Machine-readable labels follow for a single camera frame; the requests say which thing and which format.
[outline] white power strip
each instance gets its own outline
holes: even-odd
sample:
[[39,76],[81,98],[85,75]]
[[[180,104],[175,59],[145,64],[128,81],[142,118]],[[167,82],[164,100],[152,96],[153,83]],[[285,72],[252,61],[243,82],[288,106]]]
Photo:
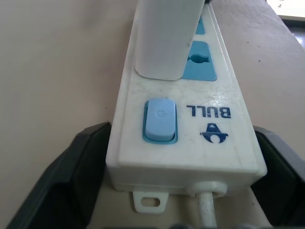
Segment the white power strip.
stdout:
[[[213,82],[141,77],[134,67],[137,13],[134,18],[106,163],[114,187],[133,192],[138,212],[161,213],[168,194],[223,196],[249,187],[266,174],[210,4],[204,6],[202,19],[205,34],[195,35],[194,41],[209,45],[217,75]],[[178,141],[174,144],[152,144],[142,136],[144,106],[153,98],[176,104]],[[158,198],[160,206],[143,206],[142,198]]]

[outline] light blue switch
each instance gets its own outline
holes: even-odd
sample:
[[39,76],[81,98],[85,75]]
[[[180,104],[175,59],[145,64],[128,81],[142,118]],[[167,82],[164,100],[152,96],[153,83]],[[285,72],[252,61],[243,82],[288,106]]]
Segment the light blue switch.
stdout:
[[152,141],[169,142],[176,132],[176,104],[170,99],[150,99],[145,135]]

